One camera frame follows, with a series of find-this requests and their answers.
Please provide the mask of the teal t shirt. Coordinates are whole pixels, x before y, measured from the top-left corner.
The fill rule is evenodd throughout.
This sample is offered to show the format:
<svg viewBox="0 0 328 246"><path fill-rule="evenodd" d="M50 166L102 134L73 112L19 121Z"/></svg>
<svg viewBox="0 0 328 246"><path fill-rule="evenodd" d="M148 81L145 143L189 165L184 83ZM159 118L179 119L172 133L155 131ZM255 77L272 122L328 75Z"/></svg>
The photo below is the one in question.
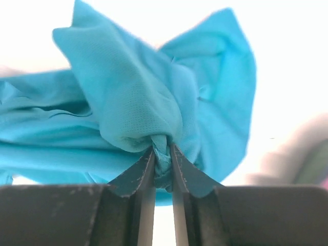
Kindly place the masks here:
<svg viewBox="0 0 328 246"><path fill-rule="evenodd" d="M166 206L170 144L216 181L240 164L256 67L232 9L158 50L82 1L52 34L70 69L1 78L2 185L106 183L153 147Z"/></svg>

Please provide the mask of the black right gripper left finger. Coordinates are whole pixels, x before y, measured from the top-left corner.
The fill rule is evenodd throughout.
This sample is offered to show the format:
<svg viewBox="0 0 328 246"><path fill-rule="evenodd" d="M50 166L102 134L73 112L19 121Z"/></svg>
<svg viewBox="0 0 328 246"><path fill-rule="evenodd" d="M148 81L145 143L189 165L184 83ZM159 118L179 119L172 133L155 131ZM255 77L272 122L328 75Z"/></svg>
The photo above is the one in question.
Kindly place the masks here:
<svg viewBox="0 0 328 246"><path fill-rule="evenodd" d="M1 245L151 245L155 160L108 184L1 187Z"/></svg>

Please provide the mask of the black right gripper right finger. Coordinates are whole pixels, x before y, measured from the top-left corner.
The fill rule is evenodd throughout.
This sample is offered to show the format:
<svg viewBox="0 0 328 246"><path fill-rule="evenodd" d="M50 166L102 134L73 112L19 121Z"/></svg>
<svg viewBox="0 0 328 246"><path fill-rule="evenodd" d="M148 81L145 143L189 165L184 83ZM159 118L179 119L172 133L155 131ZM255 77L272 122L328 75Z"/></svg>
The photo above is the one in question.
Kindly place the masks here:
<svg viewBox="0 0 328 246"><path fill-rule="evenodd" d="M327 245L327 191L216 182L170 147L178 245Z"/></svg>

